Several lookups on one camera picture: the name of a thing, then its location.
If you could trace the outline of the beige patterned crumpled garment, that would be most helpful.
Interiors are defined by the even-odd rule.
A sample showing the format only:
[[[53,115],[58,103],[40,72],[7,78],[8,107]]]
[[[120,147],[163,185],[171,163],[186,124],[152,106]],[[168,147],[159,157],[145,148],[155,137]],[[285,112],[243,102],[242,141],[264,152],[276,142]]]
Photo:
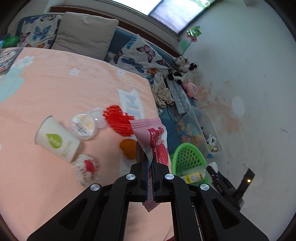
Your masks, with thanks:
[[[152,94],[158,107],[165,108],[167,105],[173,105],[174,99],[169,88],[165,84],[164,74],[157,73],[151,84]]]

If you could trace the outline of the small clear plastic lid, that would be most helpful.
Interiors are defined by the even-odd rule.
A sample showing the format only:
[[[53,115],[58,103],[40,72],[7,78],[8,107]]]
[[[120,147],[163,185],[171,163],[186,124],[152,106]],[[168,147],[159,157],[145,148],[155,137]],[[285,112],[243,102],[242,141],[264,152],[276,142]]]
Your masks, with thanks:
[[[107,122],[105,117],[103,116],[103,109],[102,108],[95,108],[90,112],[90,115],[95,120],[96,126],[98,129],[103,129],[107,126]]]

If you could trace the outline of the pink round plush toy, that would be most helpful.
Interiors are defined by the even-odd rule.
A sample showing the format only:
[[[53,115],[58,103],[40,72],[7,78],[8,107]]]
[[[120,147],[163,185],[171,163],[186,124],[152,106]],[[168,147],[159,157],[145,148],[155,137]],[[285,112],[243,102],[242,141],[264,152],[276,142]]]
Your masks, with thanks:
[[[189,98],[197,99],[197,87],[191,80],[188,80],[187,83],[183,83],[183,88]]]

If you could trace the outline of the peach hello tablecloth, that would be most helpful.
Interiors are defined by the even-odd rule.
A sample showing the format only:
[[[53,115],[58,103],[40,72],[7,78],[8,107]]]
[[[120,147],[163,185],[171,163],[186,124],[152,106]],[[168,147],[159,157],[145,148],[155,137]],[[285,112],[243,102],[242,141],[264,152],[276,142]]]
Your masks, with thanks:
[[[1,216],[17,239],[84,191],[69,163],[35,144],[40,124],[53,116],[69,128],[79,113],[120,105],[119,90],[136,90],[144,117],[158,116],[146,79],[82,55],[25,48],[1,77]]]

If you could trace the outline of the white paper cup green logo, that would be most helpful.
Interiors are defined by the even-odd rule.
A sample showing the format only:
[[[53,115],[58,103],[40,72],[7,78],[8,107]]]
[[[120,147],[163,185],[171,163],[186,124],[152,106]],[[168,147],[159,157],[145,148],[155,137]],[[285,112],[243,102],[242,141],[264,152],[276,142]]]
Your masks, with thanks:
[[[50,115],[39,126],[35,135],[35,144],[70,163],[79,150],[81,141]]]

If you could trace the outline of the red white wrapper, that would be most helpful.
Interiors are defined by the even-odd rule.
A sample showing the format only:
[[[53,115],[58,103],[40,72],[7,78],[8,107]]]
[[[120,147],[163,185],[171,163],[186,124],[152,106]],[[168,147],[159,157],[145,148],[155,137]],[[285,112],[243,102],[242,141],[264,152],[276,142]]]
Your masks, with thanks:
[[[71,162],[75,178],[82,186],[89,186],[99,182],[99,164],[95,158],[86,154],[80,154]]]

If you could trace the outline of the clear plastic bottle yellow label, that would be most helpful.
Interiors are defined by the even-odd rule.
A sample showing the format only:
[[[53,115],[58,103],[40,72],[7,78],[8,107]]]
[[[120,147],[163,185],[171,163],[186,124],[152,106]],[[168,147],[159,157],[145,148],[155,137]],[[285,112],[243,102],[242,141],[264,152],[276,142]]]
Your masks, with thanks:
[[[216,162],[206,163],[204,165],[196,166],[192,169],[181,171],[178,176],[181,177],[187,184],[198,186],[199,184],[209,184],[210,174],[207,172],[206,168],[210,166],[217,173],[218,165]]]

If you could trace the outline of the orange peel piece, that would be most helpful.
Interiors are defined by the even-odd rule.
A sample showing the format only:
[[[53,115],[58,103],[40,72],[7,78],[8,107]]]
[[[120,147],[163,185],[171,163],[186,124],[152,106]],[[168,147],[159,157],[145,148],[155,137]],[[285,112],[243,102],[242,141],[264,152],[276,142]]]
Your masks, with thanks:
[[[123,154],[129,159],[134,160],[137,157],[137,142],[136,140],[126,138],[119,144]]]

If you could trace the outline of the butterfly print pillow right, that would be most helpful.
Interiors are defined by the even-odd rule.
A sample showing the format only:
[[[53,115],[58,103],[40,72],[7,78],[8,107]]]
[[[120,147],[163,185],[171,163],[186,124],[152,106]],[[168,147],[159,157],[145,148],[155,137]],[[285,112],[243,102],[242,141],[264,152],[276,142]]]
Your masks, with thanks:
[[[113,57],[109,63],[135,73],[153,84],[157,74],[167,76],[173,68],[140,35],[135,35]]]

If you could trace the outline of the blue sofa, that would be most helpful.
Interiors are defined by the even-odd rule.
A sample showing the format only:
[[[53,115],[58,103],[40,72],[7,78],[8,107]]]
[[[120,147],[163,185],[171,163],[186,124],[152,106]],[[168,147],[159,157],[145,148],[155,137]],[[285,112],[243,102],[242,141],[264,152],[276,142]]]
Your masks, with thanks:
[[[128,33],[122,29],[116,29],[105,61],[109,62],[111,57],[113,57],[114,54],[116,54],[129,40],[131,40],[131,38],[133,36],[135,36],[135,35]],[[165,80],[166,86],[168,87],[167,78],[164,78],[164,80]],[[189,99],[189,102],[190,102],[191,106],[195,105],[194,102],[190,99]],[[167,106],[165,108],[159,107],[159,109],[166,110],[166,113],[160,114],[160,117],[161,117],[161,120],[162,120],[163,124],[165,125],[167,131],[168,131],[168,138],[169,138],[168,151],[169,151],[169,154],[172,155],[175,152],[175,150],[177,149],[177,147],[181,144],[180,139],[177,134],[176,119],[179,115],[183,115],[183,114],[179,114],[177,109],[173,110],[173,108],[168,108]]]

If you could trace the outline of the black white cow plush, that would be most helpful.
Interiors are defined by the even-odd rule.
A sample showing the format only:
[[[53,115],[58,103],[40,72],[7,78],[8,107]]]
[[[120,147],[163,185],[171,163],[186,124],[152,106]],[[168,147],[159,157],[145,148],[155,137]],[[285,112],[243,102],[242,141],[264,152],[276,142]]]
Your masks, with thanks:
[[[167,80],[174,80],[179,85],[188,83],[188,80],[198,72],[198,63],[191,62],[188,58],[182,56],[173,57],[173,62],[176,69],[169,73],[166,78]]]

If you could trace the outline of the clear jelly cup printed lid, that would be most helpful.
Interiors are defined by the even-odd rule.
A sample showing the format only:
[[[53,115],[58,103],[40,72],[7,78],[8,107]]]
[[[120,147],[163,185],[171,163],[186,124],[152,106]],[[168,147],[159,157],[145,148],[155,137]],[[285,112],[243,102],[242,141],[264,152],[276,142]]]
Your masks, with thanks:
[[[78,139],[88,140],[97,134],[95,119],[88,113],[77,114],[70,122],[70,130]]]

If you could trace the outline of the red foam fruit net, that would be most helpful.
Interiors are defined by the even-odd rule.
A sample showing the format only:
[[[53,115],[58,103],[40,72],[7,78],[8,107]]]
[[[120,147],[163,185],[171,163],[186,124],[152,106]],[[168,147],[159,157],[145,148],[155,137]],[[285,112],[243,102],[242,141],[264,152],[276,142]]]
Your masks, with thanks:
[[[118,134],[128,137],[134,134],[130,121],[134,116],[124,113],[120,106],[110,105],[103,111],[103,117],[108,125]]]

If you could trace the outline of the pink snack wrapper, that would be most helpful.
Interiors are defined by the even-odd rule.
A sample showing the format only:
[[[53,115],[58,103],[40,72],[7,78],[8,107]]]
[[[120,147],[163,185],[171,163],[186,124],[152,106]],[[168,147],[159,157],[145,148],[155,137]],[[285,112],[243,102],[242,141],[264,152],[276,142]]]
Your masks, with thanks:
[[[150,212],[158,206],[158,203],[154,201],[152,192],[152,160],[155,157],[158,163],[169,165],[167,130],[160,118],[131,120],[130,124],[148,159],[147,201],[143,203],[143,206]]]

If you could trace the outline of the clear plastic toy bin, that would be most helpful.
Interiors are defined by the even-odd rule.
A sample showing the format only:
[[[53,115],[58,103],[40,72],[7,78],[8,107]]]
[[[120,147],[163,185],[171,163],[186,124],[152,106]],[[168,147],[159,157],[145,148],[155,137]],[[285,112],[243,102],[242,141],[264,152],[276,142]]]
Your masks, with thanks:
[[[205,159],[221,158],[222,145],[209,116],[195,106],[191,106],[176,124],[181,143],[191,143]]]

